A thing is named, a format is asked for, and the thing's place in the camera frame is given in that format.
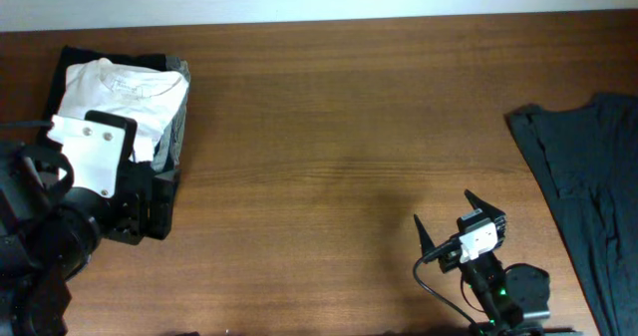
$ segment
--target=cable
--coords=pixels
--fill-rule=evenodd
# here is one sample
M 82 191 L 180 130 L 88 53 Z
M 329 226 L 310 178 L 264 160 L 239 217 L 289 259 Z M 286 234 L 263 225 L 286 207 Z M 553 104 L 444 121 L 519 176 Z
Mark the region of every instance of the cable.
M 471 307 L 472 309 L 478 311 L 478 312 L 482 312 L 485 313 L 485 311 L 474 307 L 472 304 L 470 304 L 470 301 L 468 300 L 468 298 L 466 297 L 466 289 L 464 288 L 464 283 L 466 281 L 463 279 L 463 275 L 461 275 L 461 295 L 463 296 L 463 300 L 466 301 L 466 303 L 468 304 L 469 307 Z
M 461 308 L 459 308 L 459 306 L 455 305 L 452 301 L 448 300 L 447 298 L 441 296 L 439 293 L 437 293 L 435 290 L 433 290 L 432 288 L 430 288 L 430 286 L 426 285 L 425 282 L 423 282 L 423 280 L 421 280 L 421 278 L 419 277 L 419 274 L 417 273 L 417 270 L 419 269 L 419 266 L 421 266 L 421 264 L 424 262 L 424 258 L 420 258 L 419 260 L 417 260 L 417 262 L 415 263 L 415 266 L 412 268 L 412 274 L 415 277 L 415 280 L 417 280 L 417 283 L 423 287 L 426 291 L 428 291 L 432 296 L 436 297 L 439 301 L 445 303 L 446 305 L 452 307 L 455 311 L 459 312 L 463 317 L 465 317 L 466 319 L 468 319 L 468 321 L 470 321 L 470 323 L 472 324 L 472 326 L 474 327 L 478 327 L 477 323 L 469 316 L 467 315 L 467 313 L 465 313 L 464 310 L 462 310 Z
M 42 128 L 42 127 L 53 127 L 53 122 L 51 121 L 20 121 L 20 122 L 9 122 L 9 123 L 0 124 L 0 130 L 8 130 L 8 129 L 16 129 L 16 128 Z

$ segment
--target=black cloth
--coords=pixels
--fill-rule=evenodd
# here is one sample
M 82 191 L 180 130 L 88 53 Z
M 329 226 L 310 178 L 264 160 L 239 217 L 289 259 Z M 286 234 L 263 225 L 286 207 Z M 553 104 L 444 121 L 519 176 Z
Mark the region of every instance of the black cloth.
M 638 98 L 599 94 L 579 110 L 507 118 L 601 334 L 638 335 Z
M 49 99 L 47 100 L 47 106 L 42 116 L 43 121 L 50 121 L 51 117 L 58 112 L 60 102 L 62 102 L 62 97 L 64 97 L 64 93 L 66 92 L 67 68 L 75 64 L 89 63 L 100 58 L 108 58 L 115 64 L 146 67 L 160 72 L 166 71 L 166 55 L 164 54 L 150 54 L 132 57 L 121 54 L 106 54 L 65 46 L 62 49 L 58 65 L 53 74 L 53 81 L 51 82 L 51 89 L 49 90 Z M 38 132 L 37 143 L 38 145 L 58 151 L 61 146 L 47 138 L 47 132 L 49 132 L 49 130 L 50 128 L 40 129 Z

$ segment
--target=white t-shirt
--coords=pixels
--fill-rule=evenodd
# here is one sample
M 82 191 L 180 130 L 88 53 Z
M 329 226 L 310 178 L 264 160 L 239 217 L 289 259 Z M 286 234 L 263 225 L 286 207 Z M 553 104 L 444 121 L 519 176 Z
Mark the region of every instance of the white t-shirt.
M 87 111 L 95 110 L 136 120 L 134 161 L 149 162 L 187 88 L 188 81 L 179 72 L 117 65 L 102 58 L 67 68 L 58 115 L 83 119 Z

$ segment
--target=wooden table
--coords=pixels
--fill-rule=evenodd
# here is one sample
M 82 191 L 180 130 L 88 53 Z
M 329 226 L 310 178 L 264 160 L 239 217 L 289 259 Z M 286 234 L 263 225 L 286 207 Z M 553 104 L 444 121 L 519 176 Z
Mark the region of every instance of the wooden table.
M 71 335 L 465 327 L 411 275 L 412 214 L 442 242 L 471 210 L 465 188 L 508 214 L 503 263 L 550 273 L 546 325 L 597 333 L 503 115 L 637 94 L 637 12 L 2 34 L 0 121 L 40 116 L 65 44 L 192 72 L 172 233 L 103 241 L 69 284 Z M 458 271 L 423 278 L 482 320 Z

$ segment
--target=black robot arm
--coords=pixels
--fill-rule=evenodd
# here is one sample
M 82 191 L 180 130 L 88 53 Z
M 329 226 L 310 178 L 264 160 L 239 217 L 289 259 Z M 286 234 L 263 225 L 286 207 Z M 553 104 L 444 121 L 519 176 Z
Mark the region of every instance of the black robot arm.
M 66 282 L 87 266 L 102 238 L 138 244 L 170 232 L 179 170 L 129 161 L 137 124 L 101 112 L 92 121 L 125 131 L 116 192 L 72 187 L 74 170 L 54 150 L 0 142 L 0 335 L 64 335 Z M 34 162 L 66 175 L 42 184 Z
M 435 247 L 430 236 L 415 215 L 422 257 L 414 275 L 427 291 L 453 307 L 471 322 L 474 335 L 544 335 L 542 322 L 549 318 L 549 274 L 542 269 L 514 264 L 505 269 L 493 251 L 505 240 L 505 213 L 481 200 L 469 190 L 466 198 L 474 208 L 457 220 L 459 233 Z M 417 273 L 423 263 L 437 260 L 443 273 L 458 268 L 488 318 L 476 323 L 457 305 L 429 288 Z M 573 331 L 551 332 L 552 335 L 580 335 Z

